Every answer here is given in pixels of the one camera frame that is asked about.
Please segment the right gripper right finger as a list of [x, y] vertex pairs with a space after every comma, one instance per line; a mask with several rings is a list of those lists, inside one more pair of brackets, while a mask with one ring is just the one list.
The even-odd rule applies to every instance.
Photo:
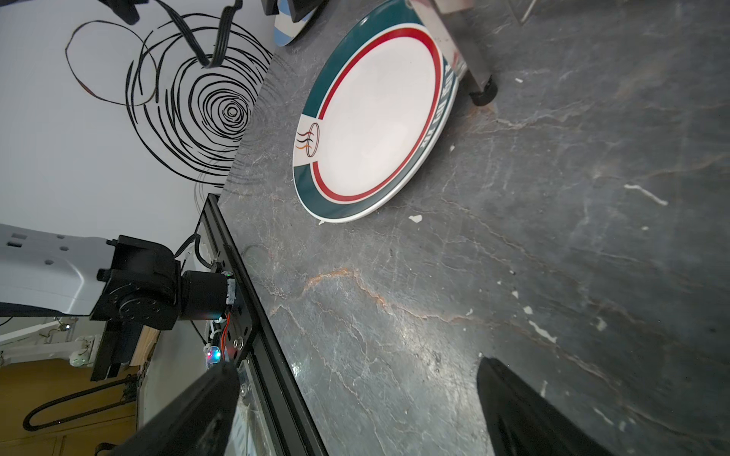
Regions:
[[476, 387], [496, 455], [608, 455], [504, 363], [480, 360]]

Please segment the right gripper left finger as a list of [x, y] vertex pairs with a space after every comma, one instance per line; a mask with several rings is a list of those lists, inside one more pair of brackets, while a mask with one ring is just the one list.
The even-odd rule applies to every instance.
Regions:
[[224, 455], [239, 399], [235, 365], [222, 362], [198, 378], [112, 455]]

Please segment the green rimmed white plate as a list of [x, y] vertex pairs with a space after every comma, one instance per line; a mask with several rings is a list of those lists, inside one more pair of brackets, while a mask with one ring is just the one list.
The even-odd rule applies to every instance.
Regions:
[[318, 220], [380, 209], [435, 148], [460, 78], [407, 1], [387, 1], [335, 48], [306, 100], [293, 145], [298, 199]]

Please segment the blue striped plate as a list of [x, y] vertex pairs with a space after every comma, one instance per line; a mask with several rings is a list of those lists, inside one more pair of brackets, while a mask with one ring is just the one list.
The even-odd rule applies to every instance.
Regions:
[[278, 8], [279, 14], [274, 22], [274, 41], [278, 47], [283, 48], [302, 32], [317, 10], [313, 9], [302, 20], [294, 22], [288, 3], [285, 0], [279, 1]]

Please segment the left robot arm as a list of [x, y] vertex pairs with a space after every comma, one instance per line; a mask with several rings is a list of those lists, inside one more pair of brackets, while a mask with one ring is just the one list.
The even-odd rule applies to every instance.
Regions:
[[235, 281], [186, 271], [165, 245], [121, 236], [74, 237], [1, 227], [2, 317], [87, 317], [106, 324], [91, 378], [117, 376], [144, 327], [222, 317]]

